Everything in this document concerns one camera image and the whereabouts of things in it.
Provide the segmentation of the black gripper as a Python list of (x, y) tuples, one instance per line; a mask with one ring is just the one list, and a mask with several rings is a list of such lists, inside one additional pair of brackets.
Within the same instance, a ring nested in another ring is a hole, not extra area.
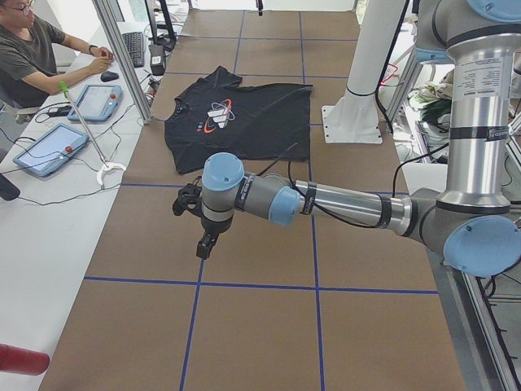
[(219, 235), (230, 229), (232, 221), (232, 217), (218, 222), (213, 221), (208, 217), (201, 218), (204, 235), (196, 247), (196, 256), (198, 258), (201, 260), (207, 260), (210, 258), (211, 251), (216, 244)]

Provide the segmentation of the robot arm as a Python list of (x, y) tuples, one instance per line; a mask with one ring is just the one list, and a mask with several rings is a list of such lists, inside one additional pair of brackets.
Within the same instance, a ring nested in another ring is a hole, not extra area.
[(422, 1), (417, 47), (441, 50), (455, 64), (445, 189), (401, 198), (247, 173), (233, 154), (204, 165), (195, 215), (204, 227), (197, 256), (210, 255), (235, 211), (279, 225), (324, 213), (369, 229), (389, 229), (424, 244), (456, 270), (497, 275), (520, 259), (520, 230), (510, 219), (501, 176), (514, 53), (520, 48), (517, 1)]

